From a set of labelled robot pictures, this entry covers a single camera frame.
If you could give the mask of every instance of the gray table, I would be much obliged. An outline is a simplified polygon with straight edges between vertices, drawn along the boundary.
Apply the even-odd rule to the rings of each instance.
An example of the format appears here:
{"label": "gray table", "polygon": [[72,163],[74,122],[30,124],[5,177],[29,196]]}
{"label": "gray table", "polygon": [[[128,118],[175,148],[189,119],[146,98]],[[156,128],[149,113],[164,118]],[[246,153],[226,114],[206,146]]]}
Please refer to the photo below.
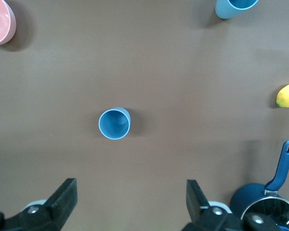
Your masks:
{"label": "gray table", "polygon": [[[78,179],[65,231],[178,231],[187,179],[209,200],[274,176],[289,139],[289,1],[221,20],[214,0],[9,0],[0,46],[0,210]],[[98,129],[131,113],[119,141]],[[289,200],[289,175],[280,194]]]}

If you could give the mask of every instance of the screw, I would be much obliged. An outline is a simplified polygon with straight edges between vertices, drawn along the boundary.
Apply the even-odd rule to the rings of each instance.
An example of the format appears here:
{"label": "screw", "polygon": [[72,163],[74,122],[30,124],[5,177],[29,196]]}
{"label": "screw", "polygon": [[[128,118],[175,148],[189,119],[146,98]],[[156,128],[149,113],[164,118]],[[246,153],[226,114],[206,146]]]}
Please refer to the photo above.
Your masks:
{"label": "screw", "polygon": [[263,224],[264,223],[263,219],[260,216],[258,216],[258,215],[253,215],[251,218],[257,224]]}
{"label": "screw", "polygon": [[213,213],[215,213],[216,215],[219,216],[219,215],[223,214],[223,211],[219,207],[214,207]]}
{"label": "screw", "polygon": [[31,206],[27,212],[28,212],[29,214],[34,214],[34,213],[36,213],[38,210],[39,210],[39,207]]}

